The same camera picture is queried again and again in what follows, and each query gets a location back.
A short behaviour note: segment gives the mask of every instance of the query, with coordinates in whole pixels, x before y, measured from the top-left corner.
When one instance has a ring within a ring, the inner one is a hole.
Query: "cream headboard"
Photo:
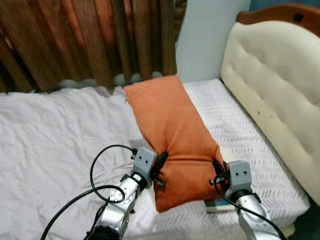
[[[231,30],[222,80],[320,204],[320,38],[299,22],[258,18]]]

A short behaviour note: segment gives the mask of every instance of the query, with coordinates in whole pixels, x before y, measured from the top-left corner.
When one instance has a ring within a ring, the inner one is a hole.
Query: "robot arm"
[[[88,240],[121,240],[128,227],[129,216],[134,212],[134,205],[137,197],[145,189],[152,185],[155,180],[162,184],[166,184],[158,178],[160,169],[167,160],[168,153],[164,152],[157,158],[157,154],[147,148],[140,147],[136,153],[133,162],[133,169],[130,176],[125,175],[117,184],[124,194],[116,189],[110,191],[111,201],[121,201],[119,203],[109,203],[103,210],[98,221],[96,222],[92,233],[88,236]]]
[[[228,171],[224,172],[222,172],[223,168],[219,166],[218,161],[213,160],[212,163],[217,175],[223,176],[218,179],[217,183],[222,183],[222,188],[229,187],[225,192],[227,199],[270,220],[269,211],[261,204],[258,195],[253,193],[251,189],[252,179],[249,163],[245,161],[230,162],[226,166]],[[236,213],[239,216],[239,225],[248,240],[281,240],[275,228],[260,217],[237,207]]]

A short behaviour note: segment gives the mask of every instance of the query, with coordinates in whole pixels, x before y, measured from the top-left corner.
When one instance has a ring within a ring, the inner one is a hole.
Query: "brown curtain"
[[[1,0],[0,91],[173,75],[180,27],[174,0]]]

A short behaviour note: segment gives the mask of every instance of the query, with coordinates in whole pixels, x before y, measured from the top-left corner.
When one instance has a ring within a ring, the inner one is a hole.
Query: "pillow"
[[[209,183],[216,176],[212,160],[223,166],[223,158],[178,77],[143,81],[124,91],[143,137],[158,155],[169,153],[159,176],[166,185],[154,182],[157,211],[216,198]]]

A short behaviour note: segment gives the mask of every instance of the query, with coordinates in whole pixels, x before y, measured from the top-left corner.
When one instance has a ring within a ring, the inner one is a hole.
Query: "white bedsheet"
[[[219,80],[184,85],[212,136],[236,159],[251,163],[252,188],[275,223],[288,226],[309,208],[277,154]],[[0,95],[0,239],[38,240],[53,215],[89,190],[93,158],[105,146],[146,145],[123,90],[63,89],[51,94]],[[98,160],[96,185],[115,184],[130,171],[125,149]],[[102,201],[94,194],[65,211],[48,240],[83,239]],[[158,214],[152,189],[142,193],[125,239],[236,239],[243,235],[234,212],[207,214],[192,202]]]

